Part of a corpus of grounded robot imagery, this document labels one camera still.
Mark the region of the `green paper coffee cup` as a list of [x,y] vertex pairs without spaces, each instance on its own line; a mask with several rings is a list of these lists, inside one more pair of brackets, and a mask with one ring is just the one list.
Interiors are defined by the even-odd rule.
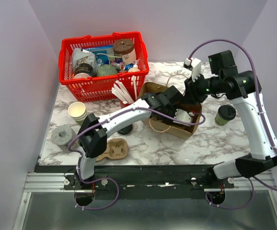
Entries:
[[235,114],[228,115],[228,116],[223,116],[222,114],[217,113],[217,115],[214,118],[214,121],[218,126],[224,126],[228,122],[233,120],[235,118],[235,116],[236,116]]

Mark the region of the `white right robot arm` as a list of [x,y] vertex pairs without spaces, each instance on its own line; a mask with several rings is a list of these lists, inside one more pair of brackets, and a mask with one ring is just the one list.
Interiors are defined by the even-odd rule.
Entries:
[[263,104],[261,86],[254,84],[251,70],[239,73],[232,52],[227,50],[208,57],[213,77],[204,78],[201,61],[187,58],[184,67],[191,71],[185,80],[185,102],[201,104],[208,95],[225,94],[241,117],[246,131],[250,153],[235,160],[212,166],[206,175],[208,186],[215,188],[229,177],[250,178],[277,166],[277,139]]

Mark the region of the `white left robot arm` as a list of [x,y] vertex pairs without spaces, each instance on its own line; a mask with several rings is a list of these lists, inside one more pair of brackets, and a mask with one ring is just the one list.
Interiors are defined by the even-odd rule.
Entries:
[[107,139],[117,131],[153,115],[173,119],[176,106],[182,101],[183,95],[171,86],[164,92],[148,92],[133,104],[114,113],[96,117],[89,114],[78,132],[78,142],[84,153],[79,159],[75,184],[80,189],[91,185],[96,158],[107,148]]

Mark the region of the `brown paper bag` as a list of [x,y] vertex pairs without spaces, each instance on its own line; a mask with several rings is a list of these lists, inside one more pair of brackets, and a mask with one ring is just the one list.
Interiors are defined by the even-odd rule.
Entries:
[[[185,77],[184,74],[171,75],[168,78],[165,85],[161,85],[161,84],[151,82],[151,81],[150,82],[145,82],[143,84],[141,90],[140,90],[138,99],[140,97],[142,97],[145,93],[148,93],[148,92],[154,92],[154,93],[164,92],[168,88],[170,78],[178,76],[178,75]],[[202,105],[201,104],[196,104],[196,105],[183,104],[181,106],[181,108],[183,110],[187,110],[189,112],[198,113],[197,115],[194,115],[191,118],[193,119],[193,123],[199,122],[201,112],[202,112]],[[198,128],[197,125],[195,125],[195,126],[185,126],[185,125],[178,124],[178,123],[166,124],[162,120],[156,120],[154,118],[145,119],[145,120],[143,120],[143,123],[146,124],[148,127],[150,127],[153,131],[155,131],[157,133],[171,134],[173,136],[182,138],[184,140],[189,139],[195,133],[195,131]]]

